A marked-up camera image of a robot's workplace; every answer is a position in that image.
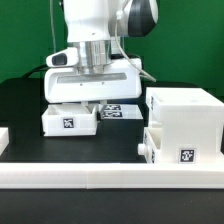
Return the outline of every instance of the black table surface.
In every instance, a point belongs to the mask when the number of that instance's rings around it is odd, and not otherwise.
[[[185,83],[144,83],[144,86],[194,87]],[[10,142],[13,145],[3,153],[1,162],[27,162],[32,161],[34,156],[37,156],[34,162],[41,162],[44,158],[47,158],[45,161],[58,162],[61,158],[58,151],[56,155],[51,155],[51,150],[38,152],[38,149],[43,150],[41,144],[46,144],[41,142],[37,148],[29,143],[32,153],[28,153],[25,159],[20,157],[24,154],[20,146],[26,136],[30,142],[35,140],[32,136],[42,138],[40,115],[47,105],[42,93],[42,81],[35,79],[11,79],[0,85],[0,126],[10,127]],[[136,102],[142,104],[143,101],[144,93]],[[32,105],[32,109],[27,109],[27,105]],[[29,127],[26,126],[27,121],[31,124]],[[50,138],[47,145],[56,144],[54,141],[58,140]],[[106,160],[115,159],[111,153],[108,155]],[[124,157],[119,153],[117,156],[121,160]],[[127,162],[133,158],[144,162],[134,154]],[[73,162],[66,157],[62,161]],[[0,190],[0,223],[6,224],[222,224],[223,210],[224,190],[213,189]]]

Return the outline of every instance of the white platform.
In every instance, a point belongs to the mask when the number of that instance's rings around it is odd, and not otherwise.
[[[224,188],[224,164],[0,164],[0,188]]]

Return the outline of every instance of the green background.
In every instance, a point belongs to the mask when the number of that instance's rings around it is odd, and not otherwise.
[[[49,2],[0,1],[0,82],[22,76],[52,53]],[[59,51],[66,47],[66,28],[54,3]],[[223,98],[223,40],[223,0],[160,0],[156,28],[145,38],[126,39],[125,48],[140,55],[158,81],[194,83]]]

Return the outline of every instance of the small white box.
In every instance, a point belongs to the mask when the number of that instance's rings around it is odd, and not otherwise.
[[[42,115],[44,136],[95,135],[97,106],[89,108],[81,104],[49,105]]]
[[[8,128],[0,128],[0,155],[3,153],[8,144],[9,144]]]
[[[200,88],[148,88],[145,157],[152,163],[215,163],[224,104]]]

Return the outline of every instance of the white box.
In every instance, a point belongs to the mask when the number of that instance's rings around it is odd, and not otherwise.
[[[51,104],[42,115],[44,136],[95,135],[96,113],[96,105]]]
[[[149,124],[141,154],[152,163],[215,163],[224,104],[199,88],[148,88]]]

